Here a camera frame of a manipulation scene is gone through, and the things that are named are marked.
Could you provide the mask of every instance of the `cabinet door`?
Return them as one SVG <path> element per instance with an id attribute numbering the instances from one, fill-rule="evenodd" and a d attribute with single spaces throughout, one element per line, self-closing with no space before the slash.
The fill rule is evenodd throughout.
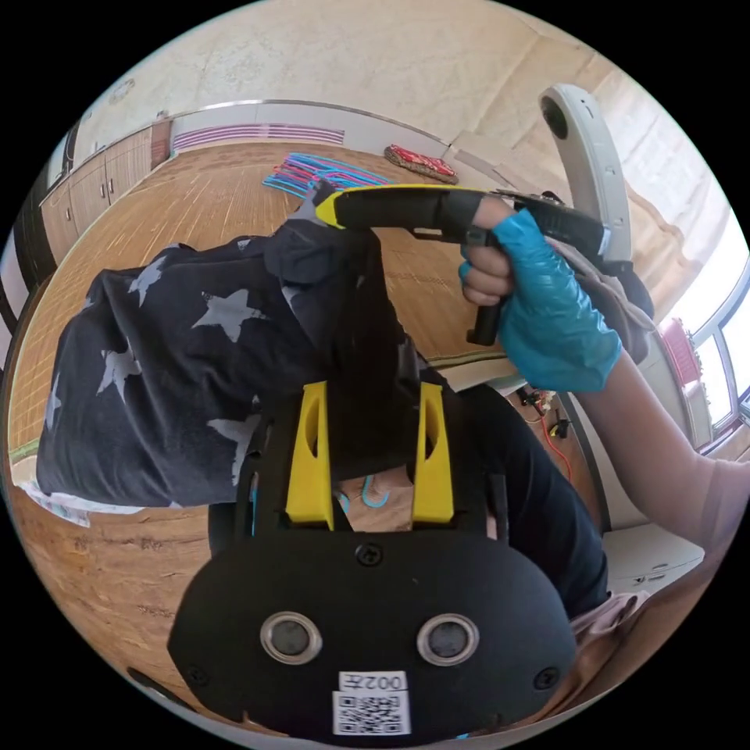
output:
<path id="1" fill-rule="evenodd" d="M 41 203 L 41 218 L 45 224 L 49 248 L 57 265 L 68 254 L 78 239 L 70 186 L 67 180 L 55 188 Z"/>
<path id="2" fill-rule="evenodd" d="M 105 158 L 107 192 L 114 203 L 151 172 L 151 128 L 115 143 Z"/>
<path id="3" fill-rule="evenodd" d="M 700 547 L 654 523 L 610 531 L 604 534 L 602 544 L 609 562 L 610 580 L 661 576 L 703 559 Z"/>
<path id="4" fill-rule="evenodd" d="M 70 204 L 83 234 L 109 208 L 105 155 L 95 156 L 70 176 Z"/>

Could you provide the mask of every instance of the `beige sleeve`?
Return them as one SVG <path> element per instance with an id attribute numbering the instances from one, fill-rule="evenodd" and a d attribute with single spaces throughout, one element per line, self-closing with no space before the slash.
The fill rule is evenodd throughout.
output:
<path id="1" fill-rule="evenodd" d="M 750 463 L 699 455 L 627 353 L 604 390 L 576 398 L 644 516 L 706 552 L 734 535 L 750 498 Z"/>

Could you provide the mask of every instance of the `wire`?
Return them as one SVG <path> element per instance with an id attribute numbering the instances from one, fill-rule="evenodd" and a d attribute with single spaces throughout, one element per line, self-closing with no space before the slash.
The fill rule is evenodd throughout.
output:
<path id="1" fill-rule="evenodd" d="M 372 502 L 371 500 L 367 499 L 367 491 L 370 489 L 370 485 L 373 483 L 372 476 L 369 476 L 365 479 L 365 486 L 362 488 L 362 502 L 368 507 L 368 508 L 382 508 L 387 502 L 388 497 L 390 496 L 390 492 L 386 492 L 385 496 L 380 502 Z"/>
<path id="2" fill-rule="evenodd" d="M 561 458 L 561 459 L 563 460 L 563 462 L 565 463 L 565 468 L 566 468 L 566 470 L 567 470 L 567 472 L 568 472 L 568 481 L 569 481 L 569 482 L 570 482 L 570 483 L 572 484 L 572 483 L 573 483 L 573 469 L 572 469 L 572 468 L 570 467 L 570 461 L 568 460 L 567 456 L 566 456 L 566 455 L 565 455 L 564 453 L 562 453 L 561 451 L 559 451 L 559 450 L 558 450 L 558 449 L 557 449 L 557 448 L 556 448 L 556 447 L 555 447 L 555 446 L 554 446 L 554 445 L 552 444 L 552 441 L 551 441 L 551 440 L 549 439 L 549 432 L 547 432 L 547 425 L 546 425 L 546 423 L 545 423 L 545 421 L 544 421 L 544 418 L 542 418 L 542 419 L 541 419 L 540 421 L 541 421 L 541 424 L 542 424 L 542 429 L 543 429 L 543 431 L 544 431 L 544 433 L 545 433 L 545 440 L 547 441 L 547 445 L 548 445 L 548 446 L 549 446 L 549 448 L 550 448 L 550 449 L 551 449 L 551 450 L 552 450 L 552 451 L 553 451 L 554 453 L 556 453 L 556 454 L 557 454 L 557 455 L 558 455 L 558 456 L 559 456 L 559 457 L 560 457 L 560 458 Z"/>

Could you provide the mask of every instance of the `person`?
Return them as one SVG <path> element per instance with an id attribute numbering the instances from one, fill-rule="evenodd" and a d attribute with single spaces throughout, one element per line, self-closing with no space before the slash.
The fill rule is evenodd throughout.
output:
<path id="1" fill-rule="evenodd" d="M 280 385 L 296 391 L 325 380 L 340 364 L 336 357 L 328 362 L 313 356 L 310 342 L 327 352 L 335 338 L 343 346 L 338 353 L 363 376 L 371 364 L 396 359 L 394 347 L 405 352 L 408 334 L 385 305 L 375 235 L 321 226 L 313 209 L 306 201 L 272 237 L 241 237 L 204 252 L 173 245 L 145 269 L 100 274 L 55 358 L 37 465 L 43 490 L 121 505 L 169 507 L 178 498 L 183 507 L 215 503 L 231 512 L 239 465 L 259 423 L 265 391 Z M 636 507 L 653 523 L 702 547 L 714 565 L 747 505 L 750 466 L 693 450 L 528 212 L 515 212 L 488 195 L 473 222 L 492 230 L 505 250 L 462 249 L 466 262 L 459 274 L 466 299 L 476 305 L 505 299 L 498 336 L 523 377 L 537 388 L 574 393 Z M 355 293 L 346 275 L 353 271 L 327 271 L 314 284 L 302 276 L 273 279 L 273 261 L 287 250 L 297 253 L 295 258 L 305 253 L 314 258 L 323 250 L 335 250 L 336 258 L 356 254 L 365 276 L 352 277 Z M 280 266 L 284 274 L 309 270 L 304 264 Z M 358 266 L 352 268 L 359 273 Z M 369 295 L 373 304 L 339 314 L 333 303 L 343 297 L 353 304 L 357 295 Z M 373 316 L 373 309 L 382 315 Z M 237 313 L 237 319 L 229 320 L 228 313 Z M 360 336 L 361 344 L 351 351 L 346 348 L 350 334 Z M 82 361 L 91 367 L 81 376 Z M 448 388 L 423 360 L 419 375 Z M 608 591 L 599 530 L 520 414 L 486 385 L 457 398 L 485 465 L 505 471 L 509 545 L 553 583 L 579 646 L 577 668 L 541 714 L 525 720 L 534 722 L 602 686 L 596 675 L 604 673 L 623 634 L 635 632 L 648 597 Z M 184 409 L 185 403 L 193 407 Z M 91 405 L 97 411 L 84 408 Z M 97 419 L 78 418 L 88 413 Z M 155 419 L 161 414 L 169 419 Z M 360 432 L 341 430 L 345 437 Z M 75 441 L 67 439 L 72 434 Z M 110 443 L 122 461 L 110 461 L 111 450 L 80 450 Z M 164 452 L 164 445 L 179 449 Z M 120 470 L 133 465 L 144 469 Z M 390 480 L 394 468 L 398 465 L 387 465 Z M 370 472 L 373 488 L 379 478 L 382 487 L 377 470 L 353 471 L 350 467 L 346 476 Z M 489 535 L 493 522 L 487 519 Z M 610 683 L 626 671 L 610 674 Z"/>
<path id="2" fill-rule="evenodd" d="M 671 635 L 734 538 L 750 499 L 750 464 L 693 449 L 528 211 L 487 197 L 474 223 L 492 230 L 504 252 L 462 249 L 466 299 L 475 305 L 506 300 L 498 335 L 519 371 L 538 388 L 574 393 L 635 507 L 705 551 L 704 563 L 650 601 L 636 595 L 613 602 L 618 597 L 605 591 L 603 572 L 596 573 L 604 553 L 575 491 L 505 399 L 488 387 L 463 394 L 483 427 L 495 431 L 493 448 L 505 453 L 506 466 L 524 456 L 523 476 L 514 471 L 513 478 L 520 487 L 511 492 L 509 485 L 509 516 L 515 512 L 516 529 L 524 529 L 515 543 L 534 543 L 532 559 L 545 550 L 541 565 L 579 625 L 577 668 L 545 709 L 524 722 L 530 724 L 615 687 Z M 495 416 L 500 412 L 503 420 Z M 542 534 L 546 546 L 539 543 Z"/>

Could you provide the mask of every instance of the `gloved hand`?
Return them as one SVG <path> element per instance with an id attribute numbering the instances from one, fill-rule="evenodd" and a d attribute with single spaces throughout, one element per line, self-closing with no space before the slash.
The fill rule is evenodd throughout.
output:
<path id="1" fill-rule="evenodd" d="M 500 216 L 507 216 L 506 207 Z M 605 325 L 526 209 L 491 228 L 507 258 L 493 248 L 462 248 L 466 262 L 459 275 L 466 298 L 490 305 L 509 294 L 498 337 L 530 385 L 602 390 L 620 357 L 620 337 Z"/>

